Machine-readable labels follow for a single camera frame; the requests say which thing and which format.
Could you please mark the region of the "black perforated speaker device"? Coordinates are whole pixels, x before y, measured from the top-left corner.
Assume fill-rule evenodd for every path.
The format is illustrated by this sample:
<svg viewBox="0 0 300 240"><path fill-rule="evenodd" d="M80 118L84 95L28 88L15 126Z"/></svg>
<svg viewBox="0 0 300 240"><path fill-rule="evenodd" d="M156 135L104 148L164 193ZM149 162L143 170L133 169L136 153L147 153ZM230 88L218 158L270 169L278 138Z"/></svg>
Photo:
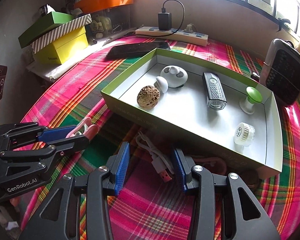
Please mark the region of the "black perforated speaker device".
<svg viewBox="0 0 300 240"><path fill-rule="evenodd" d="M227 100L218 75L210 72L203 72L203 81L206 84L207 106L215 111L224 109Z"/></svg>

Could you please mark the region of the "striped white box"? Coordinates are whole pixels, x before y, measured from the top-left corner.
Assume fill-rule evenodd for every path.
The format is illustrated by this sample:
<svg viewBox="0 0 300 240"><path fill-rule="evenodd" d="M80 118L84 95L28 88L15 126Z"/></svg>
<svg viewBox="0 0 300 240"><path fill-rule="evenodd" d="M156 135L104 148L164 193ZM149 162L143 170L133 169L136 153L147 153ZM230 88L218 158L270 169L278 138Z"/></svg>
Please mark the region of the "striped white box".
<svg viewBox="0 0 300 240"><path fill-rule="evenodd" d="M38 51L42 50L43 48L45 48L55 40L63 37L64 35L76 29L84 27L85 25L88 25L91 22L92 22L91 15L86 14L53 29L52 31L44 34L42 37L38 38L37 40L31 43L33 52L35 54L38 53Z"/></svg>

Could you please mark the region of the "small white cylindrical jar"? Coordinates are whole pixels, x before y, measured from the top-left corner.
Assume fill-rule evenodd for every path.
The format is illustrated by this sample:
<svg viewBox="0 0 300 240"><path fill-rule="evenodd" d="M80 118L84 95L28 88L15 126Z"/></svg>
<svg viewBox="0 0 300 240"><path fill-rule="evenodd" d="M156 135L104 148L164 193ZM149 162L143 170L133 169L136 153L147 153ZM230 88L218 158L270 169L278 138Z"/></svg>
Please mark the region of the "small white cylindrical jar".
<svg viewBox="0 0 300 240"><path fill-rule="evenodd" d="M245 122L241 122L236 128L234 135L234 143L239 146L248 147L252 144L254 136L254 126L251 126Z"/></svg>

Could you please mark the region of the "grey black portable heater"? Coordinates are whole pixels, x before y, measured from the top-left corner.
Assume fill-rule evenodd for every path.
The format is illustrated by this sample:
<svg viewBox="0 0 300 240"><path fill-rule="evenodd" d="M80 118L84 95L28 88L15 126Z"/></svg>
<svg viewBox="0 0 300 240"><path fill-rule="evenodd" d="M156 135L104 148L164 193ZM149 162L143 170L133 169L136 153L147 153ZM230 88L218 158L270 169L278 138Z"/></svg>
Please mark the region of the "grey black portable heater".
<svg viewBox="0 0 300 240"><path fill-rule="evenodd" d="M259 83L271 90L281 105L289 107L300 95L300 53L292 42L271 41Z"/></svg>

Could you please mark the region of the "plaid pink green bedsheet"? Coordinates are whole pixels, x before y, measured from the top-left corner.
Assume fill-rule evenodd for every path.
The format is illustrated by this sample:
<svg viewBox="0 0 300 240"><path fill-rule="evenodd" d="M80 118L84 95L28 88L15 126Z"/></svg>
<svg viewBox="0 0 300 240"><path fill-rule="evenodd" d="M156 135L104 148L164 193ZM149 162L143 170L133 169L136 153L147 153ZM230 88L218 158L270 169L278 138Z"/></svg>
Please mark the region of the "plaid pink green bedsheet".
<svg viewBox="0 0 300 240"><path fill-rule="evenodd" d="M140 127L106 106L101 90L133 60L108 61L107 49L97 51L60 77L32 106L23 122L48 127L75 125L91 117L98 133L83 153L65 157L52 181L66 173L81 176L106 163L121 142L130 142L127 180L117 197L109 197L115 239L186 239L193 198L175 182L164 182L155 172L147 151L135 137ZM300 101L279 110L283 136L283 168L262 181L255 194L282 239L300 239Z"/></svg>

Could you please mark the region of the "yellow box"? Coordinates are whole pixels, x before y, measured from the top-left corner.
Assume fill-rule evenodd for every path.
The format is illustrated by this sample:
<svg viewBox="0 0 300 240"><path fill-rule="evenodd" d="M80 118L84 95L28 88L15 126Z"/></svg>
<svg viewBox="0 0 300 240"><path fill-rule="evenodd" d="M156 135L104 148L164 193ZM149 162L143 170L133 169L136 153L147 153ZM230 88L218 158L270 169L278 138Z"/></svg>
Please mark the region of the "yellow box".
<svg viewBox="0 0 300 240"><path fill-rule="evenodd" d="M78 28L47 45L34 59L41 64L63 64L80 50L88 46L85 27Z"/></svg>

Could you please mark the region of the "green grey cardboard box tray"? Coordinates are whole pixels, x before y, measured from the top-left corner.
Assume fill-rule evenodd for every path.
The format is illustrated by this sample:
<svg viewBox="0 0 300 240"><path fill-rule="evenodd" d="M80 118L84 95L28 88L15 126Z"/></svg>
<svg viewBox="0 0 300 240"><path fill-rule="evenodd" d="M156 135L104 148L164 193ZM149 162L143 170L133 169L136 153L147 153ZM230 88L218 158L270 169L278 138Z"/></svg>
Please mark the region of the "green grey cardboard box tray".
<svg viewBox="0 0 300 240"><path fill-rule="evenodd" d="M186 70L185 85L169 88L154 108L141 108L137 103L139 91L153 85L162 69L170 65ZM215 111L207 106L203 72L218 75L227 100L224 109ZM243 112L239 106L247 97L249 86L263 97L254 106L253 114ZM282 131L275 96L263 85L233 70L194 56L155 49L128 67L101 93L111 111L168 137L185 153L220 157L234 170L256 170L261 179L282 171ZM241 122L255 128L248 147L234 143Z"/></svg>

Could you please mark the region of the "pink folding clip holder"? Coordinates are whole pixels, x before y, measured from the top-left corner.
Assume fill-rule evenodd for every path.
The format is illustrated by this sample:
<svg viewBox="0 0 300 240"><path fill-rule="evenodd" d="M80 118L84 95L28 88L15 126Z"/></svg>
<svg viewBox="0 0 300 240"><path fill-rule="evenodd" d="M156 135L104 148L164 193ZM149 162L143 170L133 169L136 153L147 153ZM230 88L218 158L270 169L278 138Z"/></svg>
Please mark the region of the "pink folding clip holder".
<svg viewBox="0 0 300 240"><path fill-rule="evenodd" d="M66 138L77 137L79 135L84 135L89 141L97 135L98 126L92 123L90 117L85 117L74 129L72 129L67 135Z"/></svg>

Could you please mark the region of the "green box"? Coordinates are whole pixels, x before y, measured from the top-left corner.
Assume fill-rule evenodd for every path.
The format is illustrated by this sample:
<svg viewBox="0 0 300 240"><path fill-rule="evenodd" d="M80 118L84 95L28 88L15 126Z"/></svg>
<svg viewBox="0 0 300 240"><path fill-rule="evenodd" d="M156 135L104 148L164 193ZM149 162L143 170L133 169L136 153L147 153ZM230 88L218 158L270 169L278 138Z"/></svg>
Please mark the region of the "green box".
<svg viewBox="0 0 300 240"><path fill-rule="evenodd" d="M47 15L39 18L33 25L26 29L19 37L21 48L29 46L33 41L48 33L52 29L60 25L70 22L74 16L62 12L50 12Z"/></svg>

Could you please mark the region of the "orange tray shelf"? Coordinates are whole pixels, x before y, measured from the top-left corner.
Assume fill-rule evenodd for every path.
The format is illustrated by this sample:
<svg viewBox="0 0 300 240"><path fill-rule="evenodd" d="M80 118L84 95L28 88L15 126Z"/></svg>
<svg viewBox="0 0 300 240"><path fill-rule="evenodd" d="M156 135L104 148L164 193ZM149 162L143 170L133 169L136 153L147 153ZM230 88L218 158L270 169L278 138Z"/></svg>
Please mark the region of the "orange tray shelf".
<svg viewBox="0 0 300 240"><path fill-rule="evenodd" d="M74 4L74 8L79 8L83 13L88 14L133 3L134 0L81 0Z"/></svg>

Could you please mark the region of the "small white mushroom object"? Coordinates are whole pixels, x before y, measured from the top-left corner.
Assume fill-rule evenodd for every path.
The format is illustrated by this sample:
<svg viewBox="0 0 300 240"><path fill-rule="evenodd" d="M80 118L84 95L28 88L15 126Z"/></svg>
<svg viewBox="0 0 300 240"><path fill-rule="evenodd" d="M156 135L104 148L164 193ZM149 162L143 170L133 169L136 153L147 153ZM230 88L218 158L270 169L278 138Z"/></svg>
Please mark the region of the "small white mushroom object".
<svg viewBox="0 0 300 240"><path fill-rule="evenodd" d="M161 94L165 94L168 90L168 82L162 76L157 76L155 78L154 87L159 90Z"/></svg>

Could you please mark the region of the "white round earbud case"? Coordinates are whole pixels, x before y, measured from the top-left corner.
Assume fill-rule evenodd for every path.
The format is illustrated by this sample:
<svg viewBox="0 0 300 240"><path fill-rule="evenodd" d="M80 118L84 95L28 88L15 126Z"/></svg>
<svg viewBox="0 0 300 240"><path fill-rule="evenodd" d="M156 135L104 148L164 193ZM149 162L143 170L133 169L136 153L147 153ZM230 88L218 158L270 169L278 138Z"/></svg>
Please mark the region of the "white round earbud case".
<svg viewBox="0 0 300 240"><path fill-rule="evenodd" d="M168 87L170 88L178 88L185 85L188 80L188 74L186 70L178 66L166 66L160 72L160 76L165 78Z"/></svg>

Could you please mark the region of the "white power strip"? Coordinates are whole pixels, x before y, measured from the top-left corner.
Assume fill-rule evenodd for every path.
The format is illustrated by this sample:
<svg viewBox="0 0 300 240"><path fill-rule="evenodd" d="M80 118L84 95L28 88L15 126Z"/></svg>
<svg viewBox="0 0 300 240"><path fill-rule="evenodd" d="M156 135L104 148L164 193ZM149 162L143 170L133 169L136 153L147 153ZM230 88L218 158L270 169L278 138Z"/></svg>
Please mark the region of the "white power strip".
<svg viewBox="0 0 300 240"><path fill-rule="evenodd" d="M208 35L197 32L187 33L184 30L159 30L158 27L141 27L136 29L135 34L138 36L151 36L165 38L168 40L176 40L204 47L208 44Z"/></svg>

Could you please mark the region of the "green mushroom shaped lamp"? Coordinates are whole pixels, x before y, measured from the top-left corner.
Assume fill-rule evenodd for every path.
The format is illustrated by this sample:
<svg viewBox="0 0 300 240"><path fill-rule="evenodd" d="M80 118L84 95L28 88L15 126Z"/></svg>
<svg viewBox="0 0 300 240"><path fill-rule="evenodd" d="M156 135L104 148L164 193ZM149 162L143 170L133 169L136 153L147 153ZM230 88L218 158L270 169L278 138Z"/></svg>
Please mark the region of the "green mushroom shaped lamp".
<svg viewBox="0 0 300 240"><path fill-rule="evenodd" d="M261 93L254 87L246 88L247 97L239 102L241 110L247 114L253 114L255 111L255 105L261 103L263 97Z"/></svg>

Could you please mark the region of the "brown carved walnut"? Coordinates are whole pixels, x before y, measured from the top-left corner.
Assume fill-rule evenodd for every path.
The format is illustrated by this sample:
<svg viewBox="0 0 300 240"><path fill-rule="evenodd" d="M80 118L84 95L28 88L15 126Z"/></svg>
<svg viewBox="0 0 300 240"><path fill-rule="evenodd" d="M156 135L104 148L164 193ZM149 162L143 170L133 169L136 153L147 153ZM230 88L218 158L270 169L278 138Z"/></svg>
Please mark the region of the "brown carved walnut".
<svg viewBox="0 0 300 240"><path fill-rule="evenodd" d="M160 92L154 86L143 87L137 96L137 103L143 109L154 108L160 99Z"/></svg>

